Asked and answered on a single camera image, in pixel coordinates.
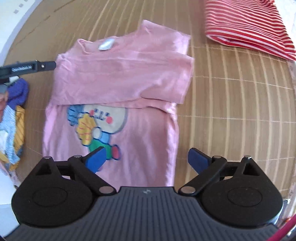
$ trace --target pile of clothes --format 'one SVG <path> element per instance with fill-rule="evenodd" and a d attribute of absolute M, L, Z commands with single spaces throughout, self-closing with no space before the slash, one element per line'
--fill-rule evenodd
<path fill-rule="evenodd" d="M 14 185 L 20 182 L 16 176 L 25 140 L 25 103 L 28 83 L 20 78 L 13 84 L 0 85 L 0 170 L 10 175 Z"/>

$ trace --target folded striped garment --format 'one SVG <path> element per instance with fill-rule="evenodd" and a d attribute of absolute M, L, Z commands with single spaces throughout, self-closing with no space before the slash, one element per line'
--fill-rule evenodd
<path fill-rule="evenodd" d="M 209 39 L 296 60 L 294 44 L 273 0 L 207 0 L 205 10 Z"/>

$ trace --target logo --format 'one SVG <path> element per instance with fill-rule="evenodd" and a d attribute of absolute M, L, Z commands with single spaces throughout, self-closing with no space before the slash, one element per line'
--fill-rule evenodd
<path fill-rule="evenodd" d="M 149 189 L 146 189 L 146 190 L 144 190 L 144 191 L 142 191 L 143 193 L 145 193 L 145 194 L 149 194 L 149 193 L 151 193 L 151 191 L 149 190 Z"/>
<path fill-rule="evenodd" d="M 12 68 L 11 71 L 12 72 L 18 72 L 18 71 L 22 71 L 22 70 L 31 69 L 31 68 L 32 68 L 32 65 L 27 65 L 27 66 Z"/>

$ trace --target light blue cloth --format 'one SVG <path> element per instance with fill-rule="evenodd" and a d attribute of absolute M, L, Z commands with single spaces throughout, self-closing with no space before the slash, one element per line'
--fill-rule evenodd
<path fill-rule="evenodd" d="M 15 110 L 11 109 L 8 105 L 6 105 L 3 112 L 0 130 L 5 130 L 8 133 L 5 153 L 9 162 L 11 164 L 16 164 L 20 158 L 16 155 L 13 147 L 13 141 L 15 138 Z"/>

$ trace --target bamboo mat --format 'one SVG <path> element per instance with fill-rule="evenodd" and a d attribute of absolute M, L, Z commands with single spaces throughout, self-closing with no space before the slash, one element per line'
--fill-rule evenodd
<path fill-rule="evenodd" d="M 189 148 L 196 147 L 231 161 L 252 155 L 286 196 L 296 151 L 295 96 L 287 63 L 206 40 L 203 12 L 202 0 L 43 0 L 15 39 L 6 64 L 51 61 L 78 38 L 122 36 L 143 19 L 190 34 L 188 54 L 195 58 L 195 69 L 185 103 L 178 107 L 176 188 L 196 175 L 186 159 Z M 30 94 L 26 145 L 17 169 L 21 180 L 42 157 L 52 72 L 24 78 Z"/>

